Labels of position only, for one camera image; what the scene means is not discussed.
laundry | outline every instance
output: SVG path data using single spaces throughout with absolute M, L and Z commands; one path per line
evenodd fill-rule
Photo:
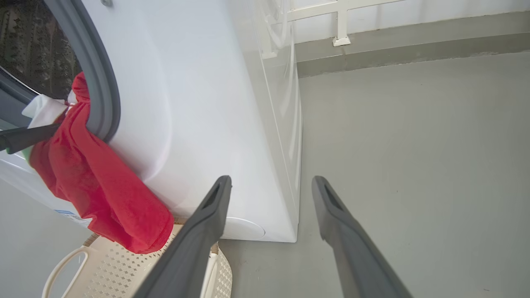
M 134 253 L 161 249 L 173 228 L 164 204 L 103 141 L 86 129 L 90 95 L 83 73 L 72 84 L 78 103 L 29 159 L 46 186 L 71 202 L 89 229 Z

blue label sticker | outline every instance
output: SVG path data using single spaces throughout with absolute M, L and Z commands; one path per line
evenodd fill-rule
M 66 211 L 66 210 L 55 210 L 61 214 L 72 214 L 72 215 L 75 215 L 74 213 L 70 212 L 70 211 Z

white wall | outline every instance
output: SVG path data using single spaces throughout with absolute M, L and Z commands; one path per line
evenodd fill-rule
M 291 1 L 293 8 L 330 2 Z M 348 33 L 527 10 L 530 10 L 530 0 L 403 0 L 348 11 Z M 296 43 L 334 37 L 335 18 L 333 13 L 295 21 Z
M 0 297 L 40 297 L 55 265 L 92 232 L 1 179 L 0 194 Z M 68 275 L 75 271 L 65 269 L 55 290 L 65 289 Z

basket handle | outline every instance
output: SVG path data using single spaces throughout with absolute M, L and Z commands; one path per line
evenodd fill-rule
M 46 283 L 44 284 L 44 290 L 42 290 L 42 298 L 49 298 L 50 296 L 50 292 L 51 292 L 51 287 L 54 285 L 54 282 L 55 282 L 55 279 L 57 278 L 57 276 L 59 275 L 59 273 L 62 271 L 62 269 L 65 267 L 65 265 L 70 262 L 75 256 L 77 256 L 80 252 L 82 252 L 84 255 L 85 255 L 85 259 L 83 260 L 83 262 L 81 263 L 81 266 L 79 266 L 79 269 L 77 270 L 77 272 L 75 273 L 75 276 L 74 278 L 72 279 L 72 281 L 70 282 L 70 284 L 68 285 L 68 287 L 66 288 L 66 291 L 65 291 L 65 294 L 68 293 L 68 291 L 70 290 L 70 288 L 72 287 L 72 285 L 74 284 L 74 281 L 75 279 L 77 278 L 77 276 L 79 275 L 79 273 L 81 272 L 81 270 L 83 269 L 83 267 L 85 266 L 85 263 L 86 261 L 88 260 L 89 258 L 89 248 L 86 247 L 86 246 L 81 246 L 80 248 L 72 251 L 71 253 L 69 253 L 67 256 L 65 256 L 60 262 L 59 264 L 57 264 L 55 266 L 55 268 L 53 269 L 53 271 L 50 273 L 50 276 L 48 276 L 48 280 L 46 280 Z

white metal railing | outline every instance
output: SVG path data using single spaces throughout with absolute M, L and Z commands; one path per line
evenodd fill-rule
M 335 2 L 292 9 L 287 13 L 287 20 L 296 21 L 307 17 L 336 12 L 337 36 L 333 39 L 333 46 L 338 47 L 351 43 L 348 38 L 348 10 L 397 1 L 402 0 L 336 0 Z

